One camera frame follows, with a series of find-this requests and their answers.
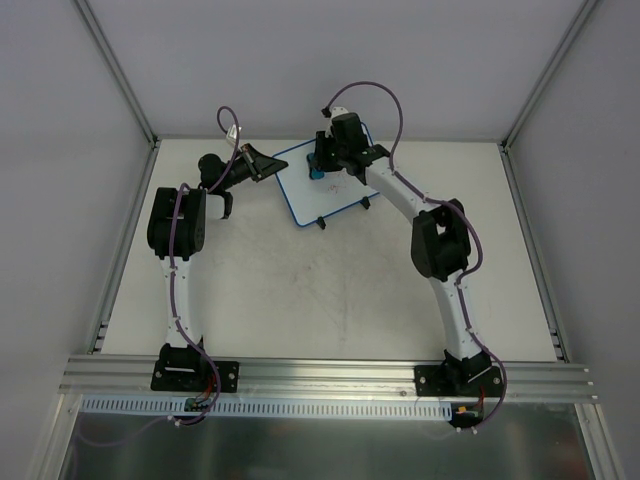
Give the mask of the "aluminium mounting rail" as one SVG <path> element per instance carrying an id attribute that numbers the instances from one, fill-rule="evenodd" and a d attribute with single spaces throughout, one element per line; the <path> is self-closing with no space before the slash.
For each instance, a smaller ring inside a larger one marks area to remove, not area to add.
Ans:
<path id="1" fill-rule="evenodd" d="M 62 394 L 149 393 L 156 358 L 148 355 L 73 355 L 64 368 Z M 416 361 L 239 358 L 236 394 L 246 397 L 412 400 Z M 508 362 L 503 375 L 510 402 L 599 401 L 589 368 L 576 363 Z"/>

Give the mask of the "aluminium frame post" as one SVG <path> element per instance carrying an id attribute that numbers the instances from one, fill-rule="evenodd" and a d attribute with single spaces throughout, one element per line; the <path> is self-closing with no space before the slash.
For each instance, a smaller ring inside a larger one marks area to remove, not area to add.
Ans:
<path id="1" fill-rule="evenodd" d="M 551 56 L 534 82 L 533 88 L 527 95 L 507 134 L 502 139 L 500 145 L 503 149 L 509 149 L 515 143 L 527 120 L 542 100 L 543 94 L 552 83 L 564 60 L 568 57 L 600 5 L 600 0 L 584 0 L 580 3 L 578 10 L 573 15 L 560 40 L 554 47 Z"/>
<path id="2" fill-rule="evenodd" d="M 71 3 L 143 137 L 148 144 L 155 146 L 158 136 L 154 132 L 91 2 L 87 0 L 72 0 Z"/>

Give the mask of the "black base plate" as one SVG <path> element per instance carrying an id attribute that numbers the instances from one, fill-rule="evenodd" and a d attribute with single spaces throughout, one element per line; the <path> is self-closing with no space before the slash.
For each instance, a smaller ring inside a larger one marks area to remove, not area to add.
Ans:
<path id="1" fill-rule="evenodd" d="M 498 398 L 505 390 L 501 371 L 496 366 L 468 379 L 446 364 L 417 365 L 414 384 L 419 397 L 479 397 L 484 394 Z"/>
<path id="2" fill-rule="evenodd" d="M 157 392 L 185 392 L 200 394 L 236 393 L 240 364 L 235 361 L 216 363 L 218 374 L 201 357 L 175 362 L 158 360 L 154 365 L 150 389 Z"/>

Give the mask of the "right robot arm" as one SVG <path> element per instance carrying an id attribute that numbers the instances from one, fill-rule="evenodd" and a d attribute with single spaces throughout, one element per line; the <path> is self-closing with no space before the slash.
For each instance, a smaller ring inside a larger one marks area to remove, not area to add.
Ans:
<path id="1" fill-rule="evenodd" d="M 475 332 L 467 300 L 465 274 L 471 254 L 470 228 L 462 204 L 426 200 L 390 166 L 391 153 L 371 144 L 359 116 L 343 107 L 326 107 L 329 120 L 316 133 L 311 174 L 345 171 L 380 193 L 411 224 L 411 260 L 429 280 L 445 335 L 444 360 L 415 371 L 420 396 L 494 397 L 504 393 L 504 374 Z"/>

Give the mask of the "blue framed whiteboard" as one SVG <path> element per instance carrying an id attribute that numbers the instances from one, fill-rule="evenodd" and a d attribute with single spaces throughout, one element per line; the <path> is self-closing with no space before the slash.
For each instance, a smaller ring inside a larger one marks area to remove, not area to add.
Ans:
<path id="1" fill-rule="evenodd" d="M 361 206 L 363 197 L 370 200 L 379 195 L 344 170 L 325 173 L 320 180 L 310 180 L 306 156 L 314 153 L 314 147 L 315 139 L 312 138 L 272 154 L 273 158 L 289 163 L 286 169 L 276 174 L 276 179 L 299 227 L 317 224 L 319 216 L 326 220 L 350 207 Z"/>

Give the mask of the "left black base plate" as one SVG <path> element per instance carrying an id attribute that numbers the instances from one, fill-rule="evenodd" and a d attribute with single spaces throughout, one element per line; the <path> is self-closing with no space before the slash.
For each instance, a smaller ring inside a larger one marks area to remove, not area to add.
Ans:
<path id="1" fill-rule="evenodd" d="M 157 392 L 185 392 L 200 394 L 236 393 L 240 364 L 235 361 L 216 363 L 218 374 L 201 357 L 175 362 L 158 360 L 154 365 L 150 389 Z"/>

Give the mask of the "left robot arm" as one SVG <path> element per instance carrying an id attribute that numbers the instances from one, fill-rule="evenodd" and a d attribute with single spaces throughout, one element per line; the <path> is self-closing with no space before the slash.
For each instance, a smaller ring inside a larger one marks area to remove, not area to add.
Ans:
<path id="1" fill-rule="evenodd" d="M 246 180 L 261 182 L 288 163 L 244 144 L 224 162 L 213 153 L 197 163 L 200 183 L 191 188 L 156 190 L 147 226 L 147 243 L 159 259 L 167 296 L 167 330 L 154 365 L 151 389 L 213 395 L 237 391 L 240 365 L 206 355 L 204 327 L 195 313 L 191 273 L 205 245 L 207 220 L 227 219 L 230 189 Z"/>

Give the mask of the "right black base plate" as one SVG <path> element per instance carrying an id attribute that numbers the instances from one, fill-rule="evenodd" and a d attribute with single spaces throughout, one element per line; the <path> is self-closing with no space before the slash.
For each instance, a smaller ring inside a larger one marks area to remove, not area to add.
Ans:
<path id="1" fill-rule="evenodd" d="M 446 364 L 417 365 L 414 384 L 419 397 L 479 397 L 484 394 L 498 398 L 505 390 L 501 371 L 496 366 L 468 379 Z"/>

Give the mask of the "blue whiteboard eraser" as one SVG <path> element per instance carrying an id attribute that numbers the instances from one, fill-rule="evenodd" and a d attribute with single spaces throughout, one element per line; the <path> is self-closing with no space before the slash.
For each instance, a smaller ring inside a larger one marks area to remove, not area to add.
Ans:
<path id="1" fill-rule="evenodd" d="M 320 180 L 323 179 L 325 177 L 325 172 L 318 169 L 317 165 L 316 165 L 316 161 L 315 161 L 315 154 L 314 153 L 309 153 L 306 156 L 306 161 L 309 167 L 309 179 L 314 181 L 314 180 Z"/>

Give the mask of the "right aluminium frame post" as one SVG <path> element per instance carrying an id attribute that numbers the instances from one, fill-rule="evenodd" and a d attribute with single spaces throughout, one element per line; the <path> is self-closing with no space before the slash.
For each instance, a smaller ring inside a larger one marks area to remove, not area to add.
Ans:
<path id="1" fill-rule="evenodd" d="M 560 40 L 554 47 L 551 56 L 534 82 L 533 88 L 527 95 L 507 134 L 502 139 L 500 145 L 503 149 L 509 149 L 515 143 L 527 120 L 542 100 L 543 94 L 552 83 L 564 60 L 568 57 L 600 5 L 600 0 L 584 0 L 580 3 L 578 10 L 573 15 Z"/>

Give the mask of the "left aluminium frame post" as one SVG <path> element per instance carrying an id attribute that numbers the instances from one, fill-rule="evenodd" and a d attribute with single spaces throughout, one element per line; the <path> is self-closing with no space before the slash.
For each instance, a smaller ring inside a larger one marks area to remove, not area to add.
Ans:
<path id="1" fill-rule="evenodd" d="M 72 0 L 71 3 L 143 137 L 148 144 L 155 146 L 158 136 L 154 132 L 91 2 L 87 0 Z"/>

